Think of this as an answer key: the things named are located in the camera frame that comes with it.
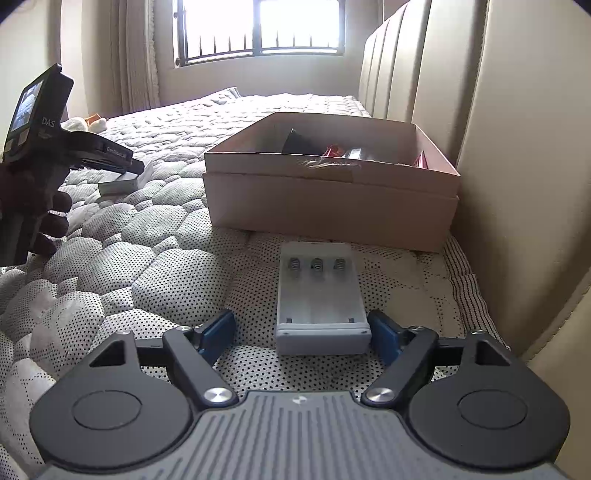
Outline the dark gloved left hand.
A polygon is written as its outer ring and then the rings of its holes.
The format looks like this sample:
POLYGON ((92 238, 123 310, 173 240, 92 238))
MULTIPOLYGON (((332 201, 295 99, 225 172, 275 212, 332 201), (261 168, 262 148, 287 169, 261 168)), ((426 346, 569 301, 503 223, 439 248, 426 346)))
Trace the dark gloved left hand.
POLYGON ((66 235, 65 214, 72 207, 71 197, 61 191, 48 192, 36 184, 29 171, 11 171, 1 165, 1 213, 34 215, 42 219, 39 233, 29 249, 33 254, 51 257, 57 250, 51 238, 66 235))

